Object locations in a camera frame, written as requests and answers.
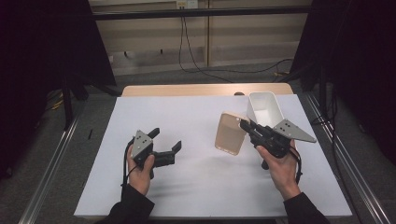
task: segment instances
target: white container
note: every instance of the white container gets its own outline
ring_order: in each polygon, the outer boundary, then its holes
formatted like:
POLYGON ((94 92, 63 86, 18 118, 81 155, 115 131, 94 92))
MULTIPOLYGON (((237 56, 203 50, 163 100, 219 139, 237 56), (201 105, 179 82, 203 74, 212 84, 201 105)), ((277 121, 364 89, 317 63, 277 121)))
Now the white container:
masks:
POLYGON ((252 92, 247 105, 247 117, 260 124, 274 128, 284 119, 275 95, 270 91, 252 92))

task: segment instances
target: beige wall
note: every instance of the beige wall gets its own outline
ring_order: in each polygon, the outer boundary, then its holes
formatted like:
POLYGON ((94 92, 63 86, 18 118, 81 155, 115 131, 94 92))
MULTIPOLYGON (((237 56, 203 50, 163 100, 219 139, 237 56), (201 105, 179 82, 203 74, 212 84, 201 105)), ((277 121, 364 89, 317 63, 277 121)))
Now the beige wall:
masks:
MULTIPOLYGON (((175 9, 176 1, 91 0, 93 12, 175 9)), ((309 6, 308 0, 199 0, 199 8, 309 6)), ((298 42, 306 15, 255 15, 186 18, 192 47, 201 47, 210 62, 211 50, 224 46, 254 46, 298 42)), ((178 49, 181 19, 98 21, 108 52, 178 49)))

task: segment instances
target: hand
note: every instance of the hand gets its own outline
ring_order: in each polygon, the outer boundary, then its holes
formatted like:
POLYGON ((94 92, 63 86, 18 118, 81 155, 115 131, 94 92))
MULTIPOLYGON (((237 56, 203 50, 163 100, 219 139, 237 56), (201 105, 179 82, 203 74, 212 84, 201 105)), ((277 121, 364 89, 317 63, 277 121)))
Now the hand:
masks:
MULTIPOLYGON (((291 140, 290 145, 295 148, 294 140, 291 140)), ((278 159, 271 155, 265 147, 257 146, 256 149, 267 162, 274 184, 282 194, 283 199, 286 201, 299 195, 301 192, 295 178, 297 161, 289 153, 278 159)))
POLYGON ((127 161, 128 161, 128 172, 130 172, 132 169, 134 169, 130 174, 129 174, 129 184, 139 191, 141 194, 146 195, 149 191, 149 182, 150 182, 150 177, 149 177, 149 172, 151 171, 152 166, 154 165, 154 156, 149 155, 148 158, 145 161, 145 164, 143 166, 143 170, 140 169, 140 167, 136 167, 136 163, 134 160, 129 156, 131 155, 133 145, 131 145, 128 148, 128 156, 127 156, 127 161))

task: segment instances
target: person's left hand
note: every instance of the person's left hand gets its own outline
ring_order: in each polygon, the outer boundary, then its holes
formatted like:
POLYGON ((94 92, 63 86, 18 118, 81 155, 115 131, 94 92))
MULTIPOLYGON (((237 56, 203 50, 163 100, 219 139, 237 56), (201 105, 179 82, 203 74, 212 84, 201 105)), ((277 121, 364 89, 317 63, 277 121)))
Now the person's left hand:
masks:
POLYGON ((128 161, 128 173, 134 169, 130 174, 129 174, 129 184, 139 191, 141 194, 146 195, 149 191, 149 182, 150 182, 150 177, 149 177, 149 172, 151 171, 152 166, 154 165, 154 155, 149 155, 148 158, 145 161, 145 164, 143 166, 143 170, 140 169, 140 167, 136 167, 136 163, 134 160, 131 158, 131 151, 132 147, 134 145, 131 145, 128 149, 128 156, 127 156, 127 161, 128 161))

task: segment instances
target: gray carpet floor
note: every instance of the gray carpet floor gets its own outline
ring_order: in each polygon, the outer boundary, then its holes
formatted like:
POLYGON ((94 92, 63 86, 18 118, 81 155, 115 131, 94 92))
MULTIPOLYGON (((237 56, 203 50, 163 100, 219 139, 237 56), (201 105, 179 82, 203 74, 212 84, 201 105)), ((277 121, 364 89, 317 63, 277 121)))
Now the gray carpet floor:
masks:
MULTIPOLYGON (((257 71, 263 70, 270 65, 236 65, 222 67, 221 69, 257 71)), ((260 73, 241 74, 224 71, 206 73, 220 76, 231 82, 273 82, 279 79, 279 77, 274 76, 276 70, 281 72, 289 71, 289 68, 290 62, 285 62, 277 68, 274 67, 260 73)), ((209 77, 203 73, 186 73, 176 70, 117 77, 117 89, 121 91, 127 85, 224 82, 222 79, 209 77)), ((314 119, 316 115, 307 102, 307 92, 301 91, 299 80, 292 81, 290 85, 294 92, 298 94, 308 118, 310 120, 314 119)), ((73 214, 106 131, 116 98, 93 87, 87 87, 87 90, 90 93, 90 97, 86 102, 73 100, 74 106, 83 104, 83 112, 64 153, 56 176, 50 183, 50 189, 46 194, 45 200, 40 204, 35 223, 92 223, 84 218, 74 217, 73 214)), ((315 87, 309 93, 318 96, 318 88, 315 87)), ((396 186, 396 167, 382 155, 375 140, 369 134, 361 131, 360 124, 342 99, 338 99, 336 131, 361 174, 384 207, 390 220, 396 220, 396 214, 393 213, 396 210, 396 190, 394 190, 396 186)), ((0 182, 0 224, 18 223, 21 219, 24 209, 34 195, 35 189, 50 163, 53 151, 62 137, 63 128, 64 112, 62 107, 57 110, 48 110, 43 115, 40 125, 36 129, 35 136, 31 139, 29 148, 14 168, 14 175, 10 179, 4 179, 0 182)), ((340 172, 346 180, 346 185, 343 185, 340 173, 335 166, 332 145, 326 133, 320 125, 314 125, 313 128, 353 211, 352 217, 333 218, 331 223, 360 223, 358 217, 361 219, 361 223, 375 223, 365 201, 348 177, 345 167, 340 164, 340 172)), ((283 219, 276 222, 287 223, 283 219)), ((264 222, 262 220, 243 220, 216 223, 264 222)))

